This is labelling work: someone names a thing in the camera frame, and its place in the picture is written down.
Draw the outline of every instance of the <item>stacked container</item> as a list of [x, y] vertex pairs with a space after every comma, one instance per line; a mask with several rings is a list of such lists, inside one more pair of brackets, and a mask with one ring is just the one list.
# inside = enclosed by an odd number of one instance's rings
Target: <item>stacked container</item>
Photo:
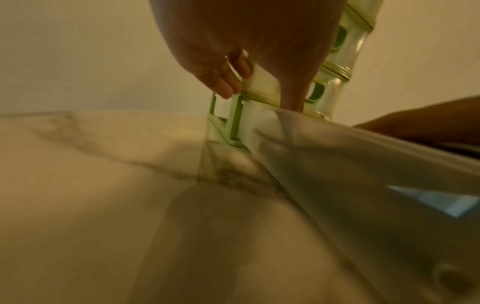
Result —
[[[304, 113], [330, 119], [345, 83], [352, 77], [352, 70], [367, 36], [375, 27], [375, 20], [383, 0], [348, 0], [338, 28], [333, 48], [313, 80], [305, 100]], [[243, 82], [244, 91], [232, 100], [228, 118], [214, 115], [216, 96], [212, 99], [209, 119], [225, 139], [237, 146], [238, 121], [242, 101], [254, 100], [280, 106], [280, 84], [252, 63], [253, 76]]]

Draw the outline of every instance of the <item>round indentation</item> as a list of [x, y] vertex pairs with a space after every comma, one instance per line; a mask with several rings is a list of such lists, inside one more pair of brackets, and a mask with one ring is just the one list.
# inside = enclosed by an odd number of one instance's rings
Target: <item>round indentation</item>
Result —
[[345, 43], [345, 39], [347, 39], [347, 30], [344, 27], [339, 26], [331, 53], [335, 53], [340, 50]]
[[325, 92], [325, 85], [319, 84], [316, 82], [312, 82], [310, 85], [310, 89], [307, 94], [306, 102], [314, 103], [317, 102]]
[[475, 283], [455, 266], [440, 264], [433, 270], [433, 280], [442, 288], [456, 295], [465, 295], [475, 288]]

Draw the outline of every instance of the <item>wall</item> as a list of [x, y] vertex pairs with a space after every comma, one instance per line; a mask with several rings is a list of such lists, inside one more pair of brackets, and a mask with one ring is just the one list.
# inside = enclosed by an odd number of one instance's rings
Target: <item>wall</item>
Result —
[[[385, 0], [334, 114], [355, 124], [480, 94], [480, 2]], [[4, 0], [0, 112], [146, 108], [206, 113], [147, 0]]]
[[356, 124], [480, 94], [480, 2], [384, 0], [335, 110]]

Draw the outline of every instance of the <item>skin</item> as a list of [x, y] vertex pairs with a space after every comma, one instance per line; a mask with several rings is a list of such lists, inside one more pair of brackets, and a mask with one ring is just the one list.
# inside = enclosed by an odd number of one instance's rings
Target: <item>skin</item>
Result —
[[335, 41], [345, 0], [150, 0], [170, 51], [221, 97], [252, 75], [243, 51], [280, 82], [281, 107], [302, 111]]
[[480, 96], [388, 114], [357, 127], [427, 144], [480, 145]]

